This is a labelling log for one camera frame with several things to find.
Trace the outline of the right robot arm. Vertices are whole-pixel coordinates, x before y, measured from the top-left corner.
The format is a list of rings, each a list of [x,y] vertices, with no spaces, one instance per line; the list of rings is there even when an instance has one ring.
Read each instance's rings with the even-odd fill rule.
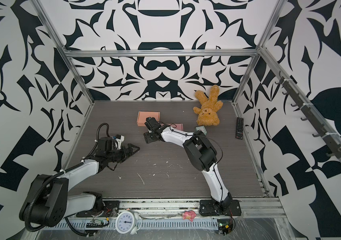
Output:
[[[192,166],[202,172],[211,199],[199,201],[201,216],[241,216],[239,201],[233,199],[219,173],[217,151],[210,138],[201,131],[188,133],[176,130],[170,125],[159,123],[153,117],[146,119],[145,126],[148,128],[148,132],[144,133],[147,144],[161,141],[182,147]]]

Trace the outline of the black wall hook rail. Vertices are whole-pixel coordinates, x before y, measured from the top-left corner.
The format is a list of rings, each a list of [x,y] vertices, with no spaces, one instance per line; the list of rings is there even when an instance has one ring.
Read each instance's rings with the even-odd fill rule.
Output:
[[[291,106],[297,108],[304,114],[304,117],[301,118],[301,120],[310,122],[315,129],[316,133],[312,136],[314,138],[321,138],[328,146],[331,153],[326,155],[341,159],[341,141],[338,139],[339,134],[328,125],[325,118],[297,86],[294,80],[280,76],[277,84],[285,89],[283,94],[290,96],[294,101]]]

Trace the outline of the black remote control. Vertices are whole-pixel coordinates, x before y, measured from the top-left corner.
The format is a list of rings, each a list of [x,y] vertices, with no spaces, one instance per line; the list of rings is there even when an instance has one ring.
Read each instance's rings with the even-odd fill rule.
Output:
[[[243,118],[236,118],[235,137],[239,140],[243,139]]]

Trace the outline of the white round alarm clock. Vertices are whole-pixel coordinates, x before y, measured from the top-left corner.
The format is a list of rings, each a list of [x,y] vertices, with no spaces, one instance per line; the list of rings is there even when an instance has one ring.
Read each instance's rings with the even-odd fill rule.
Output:
[[[120,212],[115,221],[115,229],[120,234],[135,235],[143,225],[143,219],[136,212]]]

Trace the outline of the small teal alarm clock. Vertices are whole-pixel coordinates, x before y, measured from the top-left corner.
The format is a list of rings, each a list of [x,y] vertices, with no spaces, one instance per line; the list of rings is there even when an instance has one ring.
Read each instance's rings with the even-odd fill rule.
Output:
[[[202,133],[207,135],[207,130],[206,130],[205,126],[198,126],[198,127],[195,127],[195,129],[196,129],[196,131],[201,131]]]

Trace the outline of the orange cardboard box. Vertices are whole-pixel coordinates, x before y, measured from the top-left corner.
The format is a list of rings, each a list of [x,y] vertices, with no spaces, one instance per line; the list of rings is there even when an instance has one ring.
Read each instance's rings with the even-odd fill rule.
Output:
[[[160,120],[160,112],[145,112],[139,111],[137,118],[137,125],[139,127],[144,127],[147,118],[155,118],[156,121]]]

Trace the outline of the left green circuit board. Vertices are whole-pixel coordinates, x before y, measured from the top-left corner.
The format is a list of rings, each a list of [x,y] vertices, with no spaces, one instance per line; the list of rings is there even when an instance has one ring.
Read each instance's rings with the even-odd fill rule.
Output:
[[[105,226],[103,220],[91,220],[90,222],[86,223],[87,228],[102,228]]]

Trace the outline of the green circuit board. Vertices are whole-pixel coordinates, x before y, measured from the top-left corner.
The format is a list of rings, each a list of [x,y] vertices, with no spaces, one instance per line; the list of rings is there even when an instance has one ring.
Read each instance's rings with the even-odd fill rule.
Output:
[[[231,220],[217,220],[217,224],[218,224],[218,233],[221,235],[228,235],[229,233],[231,233],[234,228],[235,228],[235,222],[233,219]]]
[[[102,228],[105,226],[103,220],[91,220],[90,222],[86,223],[87,228]]]

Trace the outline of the brown teddy bear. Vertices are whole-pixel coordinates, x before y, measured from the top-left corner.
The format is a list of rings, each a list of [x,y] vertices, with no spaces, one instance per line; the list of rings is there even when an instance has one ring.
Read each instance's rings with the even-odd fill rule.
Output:
[[[201,107],[194,107],[193,112],[197,114],[196,123],[198,126],[218,126],[220,123],[217,112],[222,108],[223,102],[218,100],[219,86],[213,85],[207,97],[203,91],[196,91],[194,96],[201,104]]]

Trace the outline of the small pink toy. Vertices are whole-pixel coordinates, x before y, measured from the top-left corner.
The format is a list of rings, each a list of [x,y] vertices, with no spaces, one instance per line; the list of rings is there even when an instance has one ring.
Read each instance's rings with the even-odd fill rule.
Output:
[[[194,211],[184,211],[182,213],[183,220],[189,220],[190,222],[193,222],[195,217],[196,217],[196,213]]]

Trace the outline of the right green circuit board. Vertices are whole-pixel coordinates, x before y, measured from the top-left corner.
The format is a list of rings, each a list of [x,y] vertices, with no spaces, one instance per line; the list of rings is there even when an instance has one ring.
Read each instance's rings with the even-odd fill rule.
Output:
[[[231,233],[234,228],[235,228],[235,222],[233,219],[231,220],[217,220],[217,224],[218,224],[218,233],[221,235],[228,235],[229,233]]]

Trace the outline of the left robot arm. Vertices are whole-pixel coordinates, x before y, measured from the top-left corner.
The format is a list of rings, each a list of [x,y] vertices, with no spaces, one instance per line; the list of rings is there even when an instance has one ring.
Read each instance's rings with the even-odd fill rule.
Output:
[[[69,196],[69,191],[104,169],[114,171],[110,164],[121,164],[138,153],[140,147],[133,144],[123,144],[124,136],[100,137],[102,123],[96,133],[95,144],[91,151],[81,159],[81,162],[66,170],[60,170],[55,175],[38,175],[31,184],[30,190],[19,213],[19,219],[24,222],[29,232],[37,232],[45,227],[54,227],[62,219],[67,220],[80,212],[101,216],[105,212],[102,194],[83,192]]]

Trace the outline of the pink cardboard box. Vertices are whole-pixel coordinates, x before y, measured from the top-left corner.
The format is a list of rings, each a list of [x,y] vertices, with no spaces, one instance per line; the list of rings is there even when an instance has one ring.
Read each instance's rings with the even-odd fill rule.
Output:
[[[176,131],[182,131],[183,132],[183,124],[164,124],[161,123],[162,125],[162,129],[166,129],[171,127],[172,129],[176,130]]]

